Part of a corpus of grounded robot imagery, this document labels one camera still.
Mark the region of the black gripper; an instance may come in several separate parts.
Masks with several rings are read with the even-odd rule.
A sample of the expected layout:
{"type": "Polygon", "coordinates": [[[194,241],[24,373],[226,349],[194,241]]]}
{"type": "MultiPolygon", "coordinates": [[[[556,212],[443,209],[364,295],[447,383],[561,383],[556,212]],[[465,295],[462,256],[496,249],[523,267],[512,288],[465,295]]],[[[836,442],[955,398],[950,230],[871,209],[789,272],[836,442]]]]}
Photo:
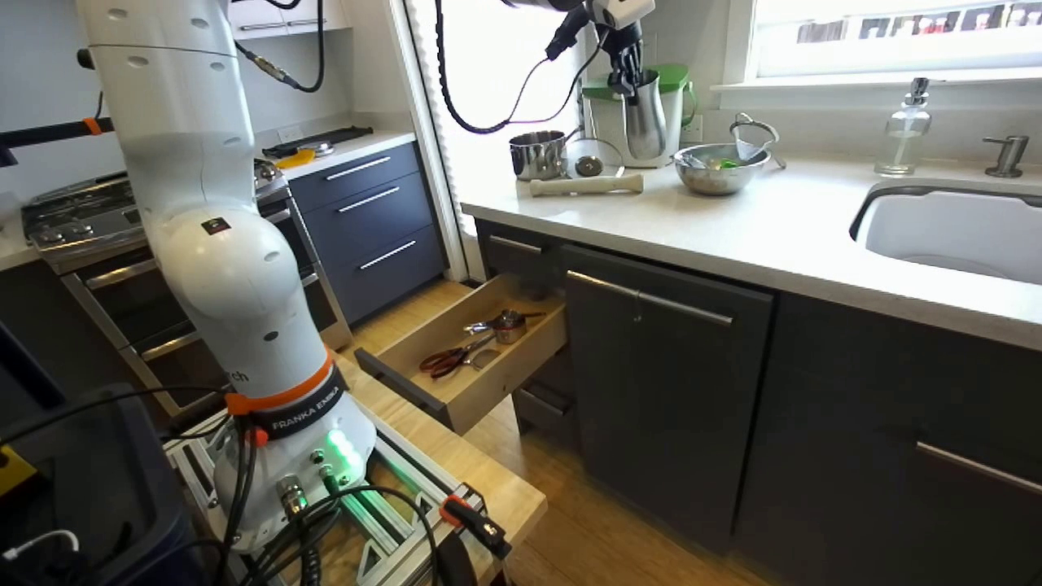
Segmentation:
{"type": "Polygon", "coordinates": [[[562,16],[545,57],[556,60],[577,42],[580,30],[594,24],[609,57],[609,88],[615,95],[635,99],[637,76],[643,76],[637,24],[655,13],[655,0],[545,0],[545,4],[562,16]]]}

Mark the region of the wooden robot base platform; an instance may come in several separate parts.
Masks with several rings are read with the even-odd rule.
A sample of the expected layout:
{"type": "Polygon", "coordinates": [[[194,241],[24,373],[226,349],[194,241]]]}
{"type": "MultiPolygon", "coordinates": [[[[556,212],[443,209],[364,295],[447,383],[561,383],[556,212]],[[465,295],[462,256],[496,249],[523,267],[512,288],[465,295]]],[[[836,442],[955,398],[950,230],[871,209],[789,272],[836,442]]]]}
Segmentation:
{"type": "Polygon", "coordinates": [[[322,581],[342,586],[491,586],[546,516],[546,494],[465,435],[339,358],[379,430],[374,484],[342,497],[344,532],[318,542],[322,581]]]}

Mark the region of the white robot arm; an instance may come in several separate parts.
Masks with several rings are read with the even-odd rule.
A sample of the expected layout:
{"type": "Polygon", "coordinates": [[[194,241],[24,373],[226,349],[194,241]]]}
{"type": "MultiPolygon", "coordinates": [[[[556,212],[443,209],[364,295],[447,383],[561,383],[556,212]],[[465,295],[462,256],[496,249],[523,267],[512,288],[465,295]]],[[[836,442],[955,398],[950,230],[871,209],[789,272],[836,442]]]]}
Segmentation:
{"type": "Polygon", "coordinates": [[[231,382],[231,435],[211,482],[234,547],[290,526],[281,484],[308,497],[358,484],[379,445],[308,316],[300,263],[256,212],[254,129],[227,0],[76,0],[131,192],[160,274],[231,382]]]}

